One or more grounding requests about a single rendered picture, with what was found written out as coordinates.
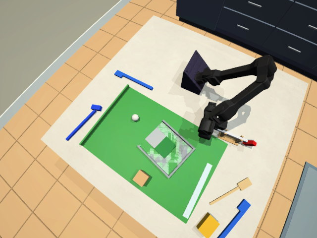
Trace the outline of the white golf ball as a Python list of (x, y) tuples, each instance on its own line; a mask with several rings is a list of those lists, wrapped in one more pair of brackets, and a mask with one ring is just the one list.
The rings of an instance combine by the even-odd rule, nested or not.
[(137, 121), (137, 120), (138, 120), (138, 118), (139, 118), (139, 117), (138, 117), (138, 115), (137, 115), (137, 114), (132, 115), (132, 120), (133, 120), (133, 121)]

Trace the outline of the tan square block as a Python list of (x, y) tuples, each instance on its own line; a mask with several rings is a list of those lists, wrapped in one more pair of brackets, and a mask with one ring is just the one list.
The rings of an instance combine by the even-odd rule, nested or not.
[(147, 175), (145, 172), (143, 172), (142, 170), (139, 170), (136, 174), (136, 176), (133, 178), (133, 180), (140, 185), (141, 187), (144, 186), (144, 184), (146, 183), (146, 181), (149, 179), (149, 175)]

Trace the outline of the white flat bar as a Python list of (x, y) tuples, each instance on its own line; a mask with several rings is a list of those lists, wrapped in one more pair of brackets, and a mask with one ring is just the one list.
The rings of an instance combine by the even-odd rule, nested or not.
[(198, 196), (199, 196), (199, 194), (200, 194), (200, 192), (201, 192), (201, 190), (203, 188), (203, 185), (204, 185), (204, 183), (205, 183), (205, 181), (206, 181), (206, 179), (208, 177), (208, 174), (209, 174), (209, 172), (211, 170), (211, 167), (212, 167), (212, 165), (207, 163), (207, 165), (206, 165), (206, 167), (205, 167), (205, 169), (203, 171), (203, 174), (202, 174), (202, 176), (201, 176), (201, 178), (199, 180), (199, 183), (198, 183), (195, 191), (193, 192), (189, 203), (187, 204), (187, 207), (186, 207), (186, 209), (185, 209), (185, 211), (183, 213), (183, 217), (186, 217), (187, 219), (189, 218), (189, 216), (191, 214), (191, 211), (193, 210), (193, 207), (194, 207), (194, 205), (195, 205), (195, 203), (196, 203), (196, 201), (198, 199)]

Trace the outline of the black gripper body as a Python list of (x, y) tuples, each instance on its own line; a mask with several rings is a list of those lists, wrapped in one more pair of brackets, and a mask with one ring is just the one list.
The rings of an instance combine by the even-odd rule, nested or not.
[(202, 134), (199, 133), (199, 137), (200, 137), (200, 138), (203, 138), (203, 139), (206, 139), (206, 140), (210, 140), (210, 139), (211, 139), (211, 135), (212, 135), (212, 134), (210, 134), (209, 136), (207, 136), (207, 135), (202, 135)]

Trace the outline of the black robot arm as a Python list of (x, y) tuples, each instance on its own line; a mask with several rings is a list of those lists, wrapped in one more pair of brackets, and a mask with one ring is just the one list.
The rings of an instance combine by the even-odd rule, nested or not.
[[(247, 88), (238, 93), (230, 100), (223, 101), (217, 106), (215, 102), (209, 102), (204, 109), (204, 118), (198, 132), (202, 135), (209, 136), (213, 134), (215, 128), (225, 130), (228, 120), (230, 120), (240, 107), (245, 105), (252, 98), (257, 96), (263, 90), (268, 89), (274, 78), (277, 67), (270, 55), (264, 55), (256, 58), (251, 64), (226, 70), (210, 70), (208, 67), (203, 72), (197, 72), (194, 80), (201, 84), (209, 82), (212, 86), (220, 85), (223, 80), (229, 80), (249, 75), (257, 76), (256, 81), (251, 83)], [(217, 116), (218, 115), (218, 118)]]

